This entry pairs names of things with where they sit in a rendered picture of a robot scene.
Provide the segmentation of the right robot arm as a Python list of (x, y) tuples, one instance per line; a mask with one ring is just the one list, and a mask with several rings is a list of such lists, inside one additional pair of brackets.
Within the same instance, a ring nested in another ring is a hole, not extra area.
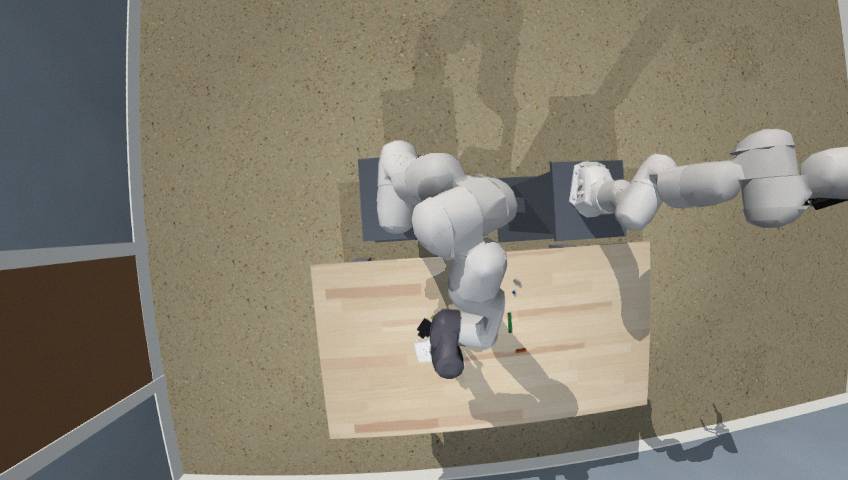
[(432, 362), (440, 377), (456, 378), (464, 369), (460, 346), (487, 350), (498, 337), (507, 256), (499, 243), (483, 236), (514, 219), (514, 192), (497, 178), (466, 175), (451, 154), (418, 157), (408, 142), (393, 141), (382, 148), (377, 194), (379, 226), (386, 232), (402, 234), (413, 227), (430, 253), (454, 258), (448, 294), (462, 311), (442, 309), (432, 322), (424, 318), (417, 328), (422, 339), (414, 347), (418, 362)]

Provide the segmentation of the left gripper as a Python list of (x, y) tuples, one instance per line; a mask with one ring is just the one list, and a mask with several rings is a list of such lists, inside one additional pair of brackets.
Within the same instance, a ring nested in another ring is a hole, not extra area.
[(825, 208), (825, 207), (828, 207), (828, 206), (832, 206), (832, 205), (835, 205), (835, 204), (838, 204), (838, 203), (841, 203), (841, 202), (845, 202), (845, 201), (848, 201), (848, 199), (843, 200), (843, 199), (832, 199), (832, 198), (813, 198), (813, 199), (809, 199), (808, 201), (806, 201), (804, 205), (810, 205), (810, 206), (813, 206), (815, 208), (815, 210), (819, 210), (819, 209), (822, 209), (822, 208)]

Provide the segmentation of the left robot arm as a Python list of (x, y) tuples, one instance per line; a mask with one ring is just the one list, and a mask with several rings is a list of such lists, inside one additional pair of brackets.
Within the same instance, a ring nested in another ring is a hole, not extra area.
[(585, 217), (615, 212), (623, 228), (637, 231), (662, 202), (672, 208), (713, 206), (740, 190), (746, 221), (762, 228), (793, 223), (811, 208), (804, 206), (809, 199), (848, 199), (848, 145), (810, 155), (800, 175), (795, 144), (785, 130), (750, 134), (729, 154), (736, 157), (679, 167), (667, 155), (653, 154), (631, 182), (613, 181), (601, 163), (581, 162), (574, 165), (569, 202)]

